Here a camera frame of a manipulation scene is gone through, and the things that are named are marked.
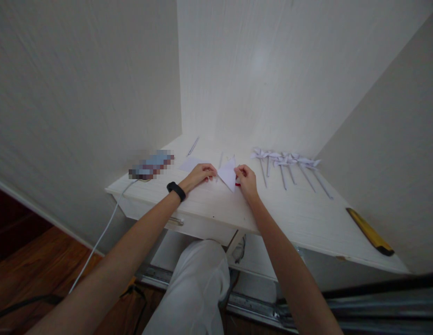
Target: leg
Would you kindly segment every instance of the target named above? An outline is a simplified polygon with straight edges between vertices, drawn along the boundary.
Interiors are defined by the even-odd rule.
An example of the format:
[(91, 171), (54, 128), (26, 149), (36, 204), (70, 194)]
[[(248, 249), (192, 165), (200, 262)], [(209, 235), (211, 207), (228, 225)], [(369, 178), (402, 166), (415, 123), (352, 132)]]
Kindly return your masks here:
[(194, 242), (184, 250), (160, 305), (143, 334), (223, 334), (218, 301), (229, 287), (222, 246)]

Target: black fitness tracker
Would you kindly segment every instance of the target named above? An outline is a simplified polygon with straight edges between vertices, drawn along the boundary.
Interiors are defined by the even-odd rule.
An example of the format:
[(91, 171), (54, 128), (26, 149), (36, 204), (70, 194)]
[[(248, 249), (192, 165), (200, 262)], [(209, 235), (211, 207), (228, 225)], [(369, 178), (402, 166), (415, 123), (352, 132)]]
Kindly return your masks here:
[(167, 185), (167, 190), (168, 192), (174, 191), (178, 194), (178, 196), (180, 197), (180, 202), (183, 202), (185, 200), (185, 192), (183, 189), (181, 189), (179, 187), (179, 185), (177, 185), (174, 181), (172, 181), (171, 183), (169, 183)]

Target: white cable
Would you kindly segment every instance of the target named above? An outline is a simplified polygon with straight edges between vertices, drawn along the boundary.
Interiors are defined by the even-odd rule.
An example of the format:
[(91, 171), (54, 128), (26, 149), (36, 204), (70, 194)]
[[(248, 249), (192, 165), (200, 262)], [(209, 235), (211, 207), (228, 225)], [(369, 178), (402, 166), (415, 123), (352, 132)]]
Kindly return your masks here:
[(80, 279), (81, 275), (82, 275), (83, 272), (85, 271), (86, 266), (88, 265), (89, 261), (91, 260), (92, 255), (94, 254), (94, 252), (95, 252), (95, 250), (96, 250), (98, 244), (99, 244), (100, 241), (101, 241), (101, 238), (103, 237), (103, 235), (104, 235), (104, 234), (106, 233), (106, 231), (108, 230), (108, 227), (109, 227), (109, 225), (111, 224), (111, 221), (113, 220), (113, 217), (114, 217), (115, 211), (117, 210), (117, 207), (118, 207), (118, 205), (119, 205), (120, 199), (122, 198), (122, 195), (126, 192), (126, 190), (127, 190), (131, 185), (133, 185), (133, 184), (134, 184), (136, 181), (138, 181), (138, 180), (139, 180), (139, 179), (136, 179), (135, 181), (131, 182), (131, 184), (129, 184), (129, 185), (128, 185), (124, 190), (123, 190), (123, 192), (120, 193), (119, 199), (117, 200), (117, 203), (115, 204), (115, 208), (114, 208), (113, 214), (111, 215), (111, 218), (109, 219), (109, 222), (108, 222), (108, 224), (106, 225), (105, 230), (103, 230), (103, 233), (101, 233), (101, 236), (100, 236), (99, 240), (97, 241), (97, 243), (95, 244), (94, 248), (92, 249), (91, 254), (89, 255), (89, 258), (88, 258), (87, 261), (86, 261), (86, 264), (84, 265), (84, 267), (83, 267), (83, 269), (81, 270), (80, 274), (78, 275), (77, 279), (75, 279), (75, 282), (73, 283), (73, 285), (72, 285), (72, 287), (71, 287), (71, 290), (69, 291), (68, 294), (71, 294), (71, 292), (73, 291), (75, 285), (77, 285), (78, 280)]

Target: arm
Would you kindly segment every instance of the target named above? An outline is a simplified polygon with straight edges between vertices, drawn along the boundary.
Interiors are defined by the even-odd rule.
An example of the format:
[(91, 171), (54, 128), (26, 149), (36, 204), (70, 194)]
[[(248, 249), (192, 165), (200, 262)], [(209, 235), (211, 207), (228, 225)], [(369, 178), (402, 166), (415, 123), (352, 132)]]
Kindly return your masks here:
[(258, 196), (255, 173), (247, 165), (235, 172), (297, 329), (302, 334), (342, 334), (311, 273)]
[[(213, 165), (198, 164), (179, 186), (188, 194), (213, 176), (216, 176)], [(179, 204), (176, 192), (169, 193), (138, 220), (92, 273), (28, 334), (92, 334), (117, 302)]]

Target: desk drawer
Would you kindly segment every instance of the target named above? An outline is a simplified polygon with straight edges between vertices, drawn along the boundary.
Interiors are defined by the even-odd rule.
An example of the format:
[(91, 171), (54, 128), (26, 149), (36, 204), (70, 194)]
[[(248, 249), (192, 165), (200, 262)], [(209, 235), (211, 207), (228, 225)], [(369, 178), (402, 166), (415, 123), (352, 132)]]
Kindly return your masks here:
[[(113, 197), (116, 201), (119, 198), (115, 195), (113, 195)], [(122, 198), (119, 206), (126, 217), (135, 220), (140, 219), (153, 207), (153, 205), (146, 202), (127, 198)], [(228, 246), (236, 233), (236, 229), (226, 227), (216, 221), (178, 212), (173, 213), (170, 220), (165, 225), (165, 228), (202, 240), (215, 240), (223, 246)]]

